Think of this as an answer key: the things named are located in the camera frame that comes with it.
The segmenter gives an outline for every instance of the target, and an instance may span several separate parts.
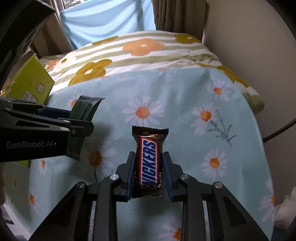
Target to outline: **curtain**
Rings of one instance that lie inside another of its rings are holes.
[[[207,0],[152,0],[157,30],[187,33],[202,40]]]
[[[60,24],[60,9],[56,0],[43,0],[56,9],[53,15],[34,39],[31,48],[39,57],[68,53],[72,46]]]

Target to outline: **light blue fabric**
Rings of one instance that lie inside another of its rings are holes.
[[[156,30],[151,0],[88,0],[60,15],[74,48],[120,34]]]
[[[94,183],[94,169],[100,181],[126,162],[136,150],[135,124],[169,128],[163,150],[172,161],[200,182],[226,185],[271,237],[273,189],[261,135],[246,100],[222,72],[199,67],[111,75],[67,87],[48,105],[71,109],[80,95],[106,98],[81,162],[65,156],[32,160],[30,170],[6,164],[7,204],[30,232],[75,183]],[[182,205],[170,203],[165,190],[161,194],[118,203],[121,240],[177,241]]]

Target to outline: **floral blanket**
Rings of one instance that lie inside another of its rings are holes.
[[[76,83],[129,71],[170,67],[217,68],[239,88],[253,112],[264,108],[264,101],[251,86],[189,34],[165,31],[123,34],[85,45],[62,58],[56,56],[50,62],[48,57],[43,58],[41,62],[55,81],[52,93]]]
[[[271,237],[274,194],[261,135],[224,73],[207,67],[120,73],[64,88],[48,105],[70,110],[80,95],[106,98],[81,162],[61,156],[32,160],[30,169],[6,164],[6,202],[30,232],[78,181],[101,181],[126,162],[136,150],[131,127],[138,125],[169,128],[163,150],[172,161],[200,182],[225,184]],[[120,240],[180,240],[182,204],[170,203],[165,190],[160,195],[118,203]]]

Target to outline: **candy bar wrapper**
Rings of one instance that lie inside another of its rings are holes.
[[[168,129],[132,127],[137,142],[136,175],[132,197],[155,194],[162,188],[163,143]]]

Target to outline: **metal screw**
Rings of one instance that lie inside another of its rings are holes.
[[[110,179],[111,180],[117,180],[119,178],[119,176],[117,175],[117,174],[112,174],[111,176],[110,176]]]
[[[189,179],[189,175],[187,175],[187,174],[182,174],[182,175],[180,175],[180,178],[181,178],[182,180],[187,180],[187,179]]]
[[[222,183],[220,183],[220,182],[216,182],[215,184],[214,184],[214,186],[215,186],[215,188],[222,188],[223,187],[223,184]]]
[[[69,129],[66,128],[66,127],[60,127],[60,128],[61,128],[62,131],[69,131]]]
[[[83,188],[85,186],[85,183],[84,182],[78,182],[76,183],[76,187],[77,188]]]

